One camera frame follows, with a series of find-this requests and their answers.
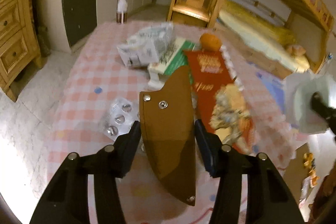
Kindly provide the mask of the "brown leather knife sheath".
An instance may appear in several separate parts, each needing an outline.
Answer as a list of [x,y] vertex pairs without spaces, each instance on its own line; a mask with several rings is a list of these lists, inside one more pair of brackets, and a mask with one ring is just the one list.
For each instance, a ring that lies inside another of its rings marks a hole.
[[194,108],[189,67],[179,67],[158,91],[139,94],[142,140],[161,185],[177,200],[195,205]]

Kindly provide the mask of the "colourful oval rug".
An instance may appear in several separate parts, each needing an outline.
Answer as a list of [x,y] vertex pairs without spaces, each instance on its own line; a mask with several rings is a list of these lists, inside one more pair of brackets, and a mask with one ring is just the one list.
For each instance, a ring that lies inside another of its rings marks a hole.
[[262,70],[257,69],[256,76],[261,80],[262,84],[270,92],[273,99],[276,101],[281,112],[285,113],[285,93],[282,81],[276,76]]

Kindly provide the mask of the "crumpled white paper leaflet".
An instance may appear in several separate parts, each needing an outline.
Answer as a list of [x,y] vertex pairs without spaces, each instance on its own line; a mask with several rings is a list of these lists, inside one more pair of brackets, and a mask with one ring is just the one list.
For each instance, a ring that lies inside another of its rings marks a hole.
[[139,30],[118,45],[117,51],[126,67],[146,67],[158,63],[174,40],[174,25],[166,22]]

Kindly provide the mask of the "pink checkered tablecloth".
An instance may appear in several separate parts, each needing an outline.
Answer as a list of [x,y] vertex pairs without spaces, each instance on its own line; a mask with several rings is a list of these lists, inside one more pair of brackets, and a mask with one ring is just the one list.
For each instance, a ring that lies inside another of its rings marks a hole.
[[[49,142],[47,176],[51,178],[70,152],[85,156],[110,143],[98,127],[109,104],[117,97],[137,101],[145,91],[149,76],[142,69],[126,68],[117,46],[149,25],[133,21],[121,25],[106,22],[98,26],[82,49],[64,88],[56,110]],[[217,26],[226,56],[232,61],[243,85],[255,129],[252,152],[264,152],[280,173],[296,156],[297,133],[286,122],[278,104],[257,77],[257,68],[248,64],[236,50],[239,37],[228,28]],[[138,150],[130,172],[117,180],[118,192],[127,223],[208,223],[219,185],[197,162],[197,195],[194,206],[186,205],[161,186],[147,156]]]

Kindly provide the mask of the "orange fruit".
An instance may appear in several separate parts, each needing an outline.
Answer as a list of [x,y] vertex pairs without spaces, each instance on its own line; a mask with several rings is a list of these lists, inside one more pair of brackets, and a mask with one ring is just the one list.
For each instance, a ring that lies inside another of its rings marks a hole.
[[205,51],[217,52],[221,49],[222,42],[214,34],[204,33],[200,39],[201,48]]

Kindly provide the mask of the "white brown bottle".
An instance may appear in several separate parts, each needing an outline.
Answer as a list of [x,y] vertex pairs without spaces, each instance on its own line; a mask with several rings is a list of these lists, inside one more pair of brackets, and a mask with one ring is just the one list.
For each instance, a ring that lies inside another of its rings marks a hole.
[[118,0],[116,11],[116,22],[124,24],[127,21],[127,0]]

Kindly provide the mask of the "red snack box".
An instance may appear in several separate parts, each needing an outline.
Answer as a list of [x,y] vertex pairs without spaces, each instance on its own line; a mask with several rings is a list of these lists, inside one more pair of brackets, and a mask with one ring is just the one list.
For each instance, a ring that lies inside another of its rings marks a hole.
[[232,68],[222,51],[184,51],[197,96],[197,107],[207,132],[243,154],[252,153],[254,124]]

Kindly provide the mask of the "plush toy on bed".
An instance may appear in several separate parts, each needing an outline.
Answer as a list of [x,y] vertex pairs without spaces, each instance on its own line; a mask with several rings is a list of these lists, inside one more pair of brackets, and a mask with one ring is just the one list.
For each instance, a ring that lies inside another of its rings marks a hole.
[[288,44],[285,46],[285,50],[294,57],[304,56],[306,53],[305,48],[298,44]]

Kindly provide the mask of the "wooden cabinet with drawers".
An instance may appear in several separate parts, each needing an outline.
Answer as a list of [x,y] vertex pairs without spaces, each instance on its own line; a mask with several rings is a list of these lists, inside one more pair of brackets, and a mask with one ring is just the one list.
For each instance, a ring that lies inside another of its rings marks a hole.
[[1,91],[13,102],[11,85],[29,63],[43,67],[32,0],[1,0]]

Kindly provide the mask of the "wooden bunk bed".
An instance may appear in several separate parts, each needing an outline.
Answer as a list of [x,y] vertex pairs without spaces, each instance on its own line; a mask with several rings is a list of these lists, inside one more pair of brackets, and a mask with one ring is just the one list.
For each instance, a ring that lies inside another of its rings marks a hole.
[[[322,0],[225,0],[218,16],[244,58],[281,79],[322,71],[333,26]],[[291,56],[288,44],[304,47],[305,55]]]

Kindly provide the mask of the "silver pill blister pack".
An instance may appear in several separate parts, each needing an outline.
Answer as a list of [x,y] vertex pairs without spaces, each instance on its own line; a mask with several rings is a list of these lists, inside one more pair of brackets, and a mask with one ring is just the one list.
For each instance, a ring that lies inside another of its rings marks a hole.
[[133,123],[139,120],[138,103],[123,97],[115,98],[99,121],[98,129],[114,142],[127,134]]

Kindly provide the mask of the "green white box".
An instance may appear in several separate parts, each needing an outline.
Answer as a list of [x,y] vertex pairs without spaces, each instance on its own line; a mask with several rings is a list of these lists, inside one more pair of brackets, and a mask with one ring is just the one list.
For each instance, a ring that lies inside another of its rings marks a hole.
[[194,51],[199,49],[199,44],[177,37],[165,51],[158,63],[148,65],[150,80],[148,88],[150,90],[161,89],[167,79],[175,72],[176,69],[187,65],[187,57],[184,51]]

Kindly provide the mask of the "brown low side table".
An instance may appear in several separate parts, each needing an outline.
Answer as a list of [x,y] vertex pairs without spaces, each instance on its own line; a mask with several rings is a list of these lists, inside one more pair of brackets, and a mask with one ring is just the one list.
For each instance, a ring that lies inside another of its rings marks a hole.
[[318,186],[317,185],[314,188],[310,186],[308,170],[303,165],[304,153],[311,153],[307,143],[296,149],[295,158],[290,160],[283,177],[299,208],[302,208],[305,205],[312,190]]

